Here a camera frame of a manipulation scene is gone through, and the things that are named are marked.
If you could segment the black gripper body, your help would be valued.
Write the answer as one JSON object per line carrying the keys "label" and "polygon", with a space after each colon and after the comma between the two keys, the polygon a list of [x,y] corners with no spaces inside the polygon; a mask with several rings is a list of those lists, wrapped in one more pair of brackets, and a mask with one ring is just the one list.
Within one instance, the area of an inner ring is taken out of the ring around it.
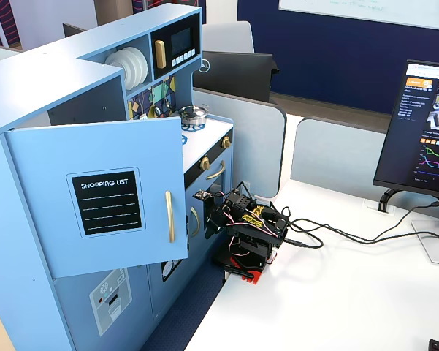
{"label": "black gripper body", "polygon": [[231,212],[232,212],[231,205],[220,204],[213,206],[207,212],[206,228],[218,229],[218,228],[224,228],[227,224],[231,224],[233,222]]}

